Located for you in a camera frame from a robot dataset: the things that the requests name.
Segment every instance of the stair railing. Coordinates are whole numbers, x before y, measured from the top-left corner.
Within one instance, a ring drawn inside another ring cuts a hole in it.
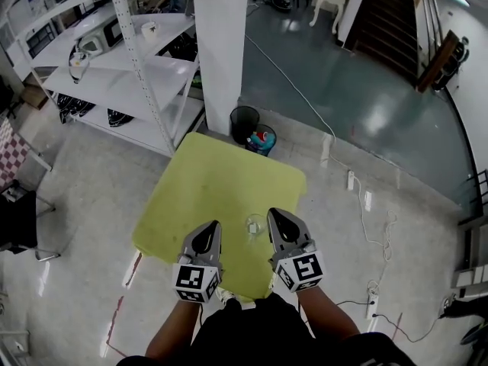
[[[429,61],[437,53],[438,48],[444,40],[442,32],[441,20],[439,15],[439,8],[436,0],[415,0],[416,7],[419,3],[423,4],[425,15],[425,26],[427,27],[427,37],[429,39],[428,56]]]
[[[438,77],[443,66],[449,60],[454,52],[459,38],[455,33],[449,31],[444,37],[442,31],[439,9],[436,0],[415,0],[416,7],[423,3],[425,12],[425,26],[427,29],[428,49],[427,57],[429,58],[423,72],[417,81],[417,90],[424,92]]]

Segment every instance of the checkered cloth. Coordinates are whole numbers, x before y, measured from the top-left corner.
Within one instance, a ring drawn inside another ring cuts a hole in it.
[[[14,132],[8,118],[0,126],[0,188],[10,183],[24,163],[29,146]]]

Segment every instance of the white metal shelf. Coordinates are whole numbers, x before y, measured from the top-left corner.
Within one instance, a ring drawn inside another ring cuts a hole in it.
[[[20,39],[21,41],[25,41],[25,36],[29,31],[33,30],[34,28],[41,27],[43,24],[47,23],[57,15],[62,14],[64,11],[69,10],[70,8],[73,8],[87,1],[88,0],[66,0],[61,4],[55,5],[46,14],[42,15],[40,18],[36,19],[28,26],[26,26],[26,28],[24,28],[18,34],[18,39]]]
[[[145,68],[159,110],[166,107],[194,74],[192,62],[162,56],[152,57]],[[72,68],[74,76],[79,77],[80,72],[81,68]],[[75,84],[68,68],[59,67],[43,85],[51,91],[156,123],[134,71],[88,68],[79,84]]]
[[[180,95],[176,96],[174,101],[172,101],[162,113],[162,118],[168,128],[171,128],[175,122],[179,103]],[[175,146],[178,146],[183,140],[185,134],[190,130],[191,125],[197,119],[203,107],[204,103],[202,101],[187,98],[186,106],[176,131]],[[105,133],[135,143],[136,145],[151,149],[165,156],[171,156],[166,143],[162,138],[159,127],[154,123],[133,119],[131,122],[122,126],[110,127],[108,124],[107,109],[101,106],[96,106],[84,117],[75,117],[75,119],[96,129],[102,130]]]
[[[154,42],[148,42],[140,29],[148,21],[154,21],[159,25]],[[136,31],[137,45],[140,48],[141,56],[146,61],[150,60],[178,35],[194,25],[194,19],[185,16],[185,14],[134,15],[132,22]],[[75,45],[73,32],[74,28],[69,28],[62,32],[33,59],[32,65],[34,67],[68,66],[69,54]],[[90,67],[133,70],[133,63],[130,60],[125,42],[120,42],[112,50],[92,59]]]

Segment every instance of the white cable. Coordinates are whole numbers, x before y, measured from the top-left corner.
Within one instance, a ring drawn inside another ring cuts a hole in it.
[[[276,65],[275,61],[273,61],[271,59],[271,57],[268,56],[268,54],[266,54],[263,51],[263,49],[261,49],[261,47],[259,47],[258,44],[254,40],[252,40],[247,34],[245,34],[245,36],[262,53],[262,55],[265,56],[268,59],[268,61],[273,64],[273,66],[283,75],[283,77],[285,77],[286,80],[288,80],[288,82],[295,89],[295,91],[298,92],[298,94],[302,97],[303,100],[305,100],[305,102],[312,109],[312,111],[316,114],[316,116],[319,117],[319,119],[322,121],[322,123],[327,126],[327,128],[330,130],[330,133],[332,133],[332,136],[334,137],[334,140],[332,141],[332,144],[331,144],[331,146],[329,148],[329,157],[326,158],[326,159],[321,159],[320,162],[324,162],[327,159],[332,159],[335,162],[337,162],[338,164],[340,164],[341,166],[343,166],[344,168],[346,168],[346,169],[349,170],[350,167],[348,167],[346,164],[340,162],[338,159],[335,159],[332,156],[332,148],[334,147],[334,145],[336,144],[336,141],[337,141],[337,137],[336,137],[336,134],[334,133],[334,130],[327,124],[327,122],[324,121],[324,119],[318,113],[318,111],[315,109],[315,107],[312,106],[312,104],[309,102],[309,100],[305,97],[304,94],[302,94],[302,92],[300,91],[300,89],[298,89],[296,87],[296,85],[290,80],[290,78],[286,75],[286,73],[283,72],[283,70],[278,65]],[[366,239],[367,242],[370,242],[372,244],[377,244],[377,245],[379,245],[383,249],[383,259],[384,259],[385,264],[384,264],[384,267],[383,267],[383,271],[381,272],[380,279],[378,281],[371,280],[371,281],[368,282],[368,293],[370,295],[378,295],[380,293],[380,283],[381,283],[381,280],[383,279],[384,272],[385,272],[385,269],[387,267],[387,263],[393,258],[393,248],[391,246],[391,227],[395,223],[397,223],[397,214],[393,210],[388,210],[388,224],[387,224],[387,227],[386,227],[386,229],[384,231],[384,240],[383,240],[383,243],[378,242],[376,240],[369,240],[369,238],[368,238],[368,232],[366,231],[366,226],[364,225],[364,208],[363,208],[363,203],[361,201],[361,182],[356,177],[354,177],[354,179],[356,181],[358,181],[358,185],[359,185],[358,200],[359,200],[359,207],[361,208],[361,224],[362,224],[363,230],[364,230],[364,237],[365,237],[365,239]],[[391,214],[394,215],[393,220],[390,219],[390,215]]]

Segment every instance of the power strip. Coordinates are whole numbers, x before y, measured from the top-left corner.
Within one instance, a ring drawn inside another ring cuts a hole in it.
[[[369,294],[368,307],[366,309],[366,320],[371,320],[378,308],[378,300],[380,297],[377,294]]]
[[[348,171],[348,190],[354,190],[354,172],[351,170]]]

